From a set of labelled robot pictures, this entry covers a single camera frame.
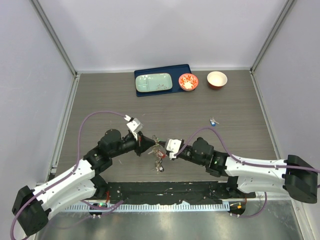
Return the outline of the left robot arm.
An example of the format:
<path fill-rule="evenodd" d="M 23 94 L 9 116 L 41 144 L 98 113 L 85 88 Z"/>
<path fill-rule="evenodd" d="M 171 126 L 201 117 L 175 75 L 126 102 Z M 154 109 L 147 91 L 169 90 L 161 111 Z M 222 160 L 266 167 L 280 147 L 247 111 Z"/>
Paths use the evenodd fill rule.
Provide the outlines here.
<path fill-rule="evenodd" d="M 20 188 L 12 207 L 14 219 L 11 227 L 19 223 L 25 235 L 30 237 L 69 205 L 91 197 L 102 199 L 107 188 L 100 173 L 113 164 L 112 159 L 130 151 L 140 156 L 155 144 L 140 131 L 122 137 L 120 131 L 108 130 L 96 147 L 58 177 L 35 188 L 27 185 Z"/>

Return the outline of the metal key organizer with rings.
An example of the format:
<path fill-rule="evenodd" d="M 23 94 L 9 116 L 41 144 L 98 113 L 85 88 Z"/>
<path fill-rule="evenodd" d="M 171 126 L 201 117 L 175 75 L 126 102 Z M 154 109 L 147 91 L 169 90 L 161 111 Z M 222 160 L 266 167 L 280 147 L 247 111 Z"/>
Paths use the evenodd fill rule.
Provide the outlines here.
<path fill-rule="evenodd" d="M 159 141 L 159 138 L 155 135 L 152 136 L 152 139 L 156 141 Z M 163 159 L 166 157 L 165 153 L 161 150 L 160 145 L 155 145 L 152 147 L 152 150 L 148 153 L 149 155 L 154 155 L 155 161 L 154 166 L 157 173 L 163 173 L 164 167 L 163 167 Z"/>

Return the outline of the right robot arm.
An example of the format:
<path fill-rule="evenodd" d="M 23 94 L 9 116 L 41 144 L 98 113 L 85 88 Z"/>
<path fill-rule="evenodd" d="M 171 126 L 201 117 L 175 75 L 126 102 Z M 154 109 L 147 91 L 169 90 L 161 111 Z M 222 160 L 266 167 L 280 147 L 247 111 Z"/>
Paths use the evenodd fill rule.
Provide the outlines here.
<path fill-rule="evenodd" d="M 225 190 L 230 197 L 267 192 L 288 194 L 307 204 L 318 201 L 318 173 L 299 156 L 290 154 L 279 160 L 244 158 L 219 152 L 201 137 L 192 145 L 184 145 L 179 139 L 160 141 L 159 145 L 171 160 L 181 158 L 205 167 L 214 177 L 227 177 Z"/>

